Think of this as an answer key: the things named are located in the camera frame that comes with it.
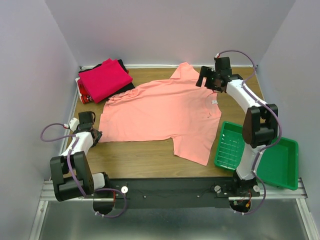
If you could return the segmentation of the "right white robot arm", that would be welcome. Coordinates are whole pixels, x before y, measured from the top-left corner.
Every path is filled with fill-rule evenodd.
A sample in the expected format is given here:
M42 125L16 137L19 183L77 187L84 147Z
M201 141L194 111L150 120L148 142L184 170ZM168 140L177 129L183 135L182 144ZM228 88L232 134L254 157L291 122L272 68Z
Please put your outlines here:
M234 196L241 196L257 184L257 169L263 153L278 137L278 107L260 99L239 74L232 72L229 57L216 56L214 67L202 66L195 85L228 94L245 112L242 125L245 142L243 154L225 187Z

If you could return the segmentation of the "salmon pink t-shirt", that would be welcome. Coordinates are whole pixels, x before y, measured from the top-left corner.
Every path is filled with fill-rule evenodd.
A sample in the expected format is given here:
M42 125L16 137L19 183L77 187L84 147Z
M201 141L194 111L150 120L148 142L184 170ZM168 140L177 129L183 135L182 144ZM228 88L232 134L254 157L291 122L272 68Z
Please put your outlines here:
M114 95L100 115L100 143L172 139L174 155L206 166L222 113L218 94L197 87L198 78L184 62L168 79Z

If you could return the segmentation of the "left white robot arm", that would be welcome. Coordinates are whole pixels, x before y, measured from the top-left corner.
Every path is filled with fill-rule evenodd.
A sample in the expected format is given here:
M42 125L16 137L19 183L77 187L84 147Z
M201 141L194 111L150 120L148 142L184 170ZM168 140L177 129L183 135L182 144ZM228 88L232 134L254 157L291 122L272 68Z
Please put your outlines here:
M111 185L105 172L93 174L87 160L90 148L97 145L102 132L94 128L96 114L80 112L64 127L72 131L71 142L59 156L52 157L49 165L55 198L66 201L92 195L107 197Z

